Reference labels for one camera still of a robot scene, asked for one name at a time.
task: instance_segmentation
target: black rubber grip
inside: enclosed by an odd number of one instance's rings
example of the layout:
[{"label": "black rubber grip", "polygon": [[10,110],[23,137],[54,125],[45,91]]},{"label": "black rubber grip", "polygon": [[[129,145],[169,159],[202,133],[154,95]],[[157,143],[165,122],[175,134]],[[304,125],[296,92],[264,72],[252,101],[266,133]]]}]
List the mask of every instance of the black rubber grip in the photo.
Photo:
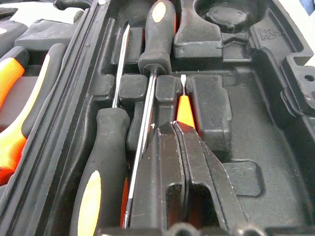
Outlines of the black rubber grip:
[{"label": "black rubber grip", "polygon": [[50,59],[45,73],[43,84],[40,88],[38,96],[32,106],[29,115],[26,117],[22,124],[22,134],[24,135],[25,138],[29,136],[33,128],[33,125],[36,121],[36,118],[38,116],[38,113],[46,97],[48,96],[49,92],[51,91],[57,80],[65,50],[66,50],[65,45],[57,43],[53,45],[48,51]]},{"label": "black rubber grip", "polygon": [[143,74],[157,67],[160,74],[172,71],[170,53],[175,34],[175,7],[168,0],[153,4],[148,14],[145,29],[145,51],[141,54],[138,66]]},{"label": "black rubber grip", "polygon": [[65,10],[68,7],[78,7],[81,9],[89,8],[93,0],[56,0],[55,5],[59,10]]},{"label": "black rubber grip", "polygon": [[26,65],[29,63],[30,60],[30,54],[29,52],[21,47],[21,46],[17,46],[12,48],[9,52],[7,52],[1,59],[0,62],[7,59],[7,58],[14,58],[16,59],[19,64],[25,68]]},{"label": "black rubber grip", "polygon": [[106,108],[97,113],[96,140],[81,177],[74,202],[70,235],[78,235],[78,218],[88,181],[95,171],[101,181],[101,201],[96,229],[120,225],[122,196],[127,163],[125,142],[129,116],[121,108]]}]

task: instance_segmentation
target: screwdriver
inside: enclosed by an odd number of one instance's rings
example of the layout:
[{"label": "screwdriver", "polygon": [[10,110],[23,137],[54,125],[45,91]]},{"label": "screwdriver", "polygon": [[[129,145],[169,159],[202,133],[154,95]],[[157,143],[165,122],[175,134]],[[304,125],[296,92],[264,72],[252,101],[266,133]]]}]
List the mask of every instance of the screwdriver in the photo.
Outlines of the screwdriver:
[{"label": "screwdriver", "polygon": [[97,113],[96,140],[84,168],[74,202],[70,235],[92,236],[96,228],[116,227],[121,223],[122,199],[127,176],[125,153],[129,128],[127,112],[119,108],[118,91],[123,74],[130,31],[124,26],[116,87],[111,108]]},{"label": "screwdriver", "polygon": [[179,98],[176,120],[195,128],[189,97],[186,95],[186,75],[181,75],[183,95]]},{"label": "screwdriver", "polygon": [[61,43],[49,49],[23,110],[0,133],[0,185],[6,184],[17,168],[38,113],[57,80],[64,52],[65,45]]},{"label": "screwdriver", "polygon": [[170,53],[175,30],[174,5],[168,0],[159,0],[154,3],[149,11],[146,21],[145,51],[141,54],[138,61],[140,72],[149,76],[149,84],[145,98],[139,141],[131,175],[128,201],[123,223],[124,229],[127,228],[130,223],[130,211],[132,207],[137,170],[148,144],[156,80],[158,75],[170,74],[172,70]]}]

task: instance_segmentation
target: circular recess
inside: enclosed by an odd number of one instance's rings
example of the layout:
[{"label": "circular recess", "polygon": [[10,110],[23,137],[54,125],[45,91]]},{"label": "circular recess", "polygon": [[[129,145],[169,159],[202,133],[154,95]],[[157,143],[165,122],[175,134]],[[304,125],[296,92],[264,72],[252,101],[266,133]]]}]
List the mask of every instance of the circular recess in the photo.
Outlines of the circular recess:
[{"label": "circular recess", "polygon": [[224,33],[238,33],[246,27],[249,16],[237,5],[223,2],[211,7],[205,19],[218,25]]}]

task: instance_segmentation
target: pliers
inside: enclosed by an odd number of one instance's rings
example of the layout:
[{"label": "pliers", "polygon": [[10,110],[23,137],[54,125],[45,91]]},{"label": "pliers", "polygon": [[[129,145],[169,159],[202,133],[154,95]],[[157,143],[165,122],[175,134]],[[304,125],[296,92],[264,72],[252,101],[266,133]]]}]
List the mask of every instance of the pliers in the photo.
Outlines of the pliers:
[{"label": "pliers", "polygon": [[[63,44],[55,44],[50,48],[26,105],[18,117],[0,133],[0,186],[8,182],[17,168],[38,113],[57,80],[65,49]],[[0,105],[24,73],[29,54],[22,47],[15,47],[3,57],[0,62]]]},{"label": "pliers", "polygon": [[167,230],[178,222],[231,231],[247,223],[223,164],[194,128],[160,126],[140,162],[131,228]]}]

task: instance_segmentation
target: flathead screwdriver tip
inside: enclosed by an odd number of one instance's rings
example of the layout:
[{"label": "flathead screwdriver tip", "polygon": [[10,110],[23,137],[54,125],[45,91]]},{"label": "flathead screwdriver tip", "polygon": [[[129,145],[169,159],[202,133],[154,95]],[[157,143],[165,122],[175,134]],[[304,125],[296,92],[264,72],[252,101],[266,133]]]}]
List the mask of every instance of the flathead screwdriver tip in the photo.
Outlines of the flathead screwdriver tip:
[{"label": "flathead screwdriver tip", "polygon": [[186,75],[181,75],[181,82],[183,87],[183,95],[186,95]]}]

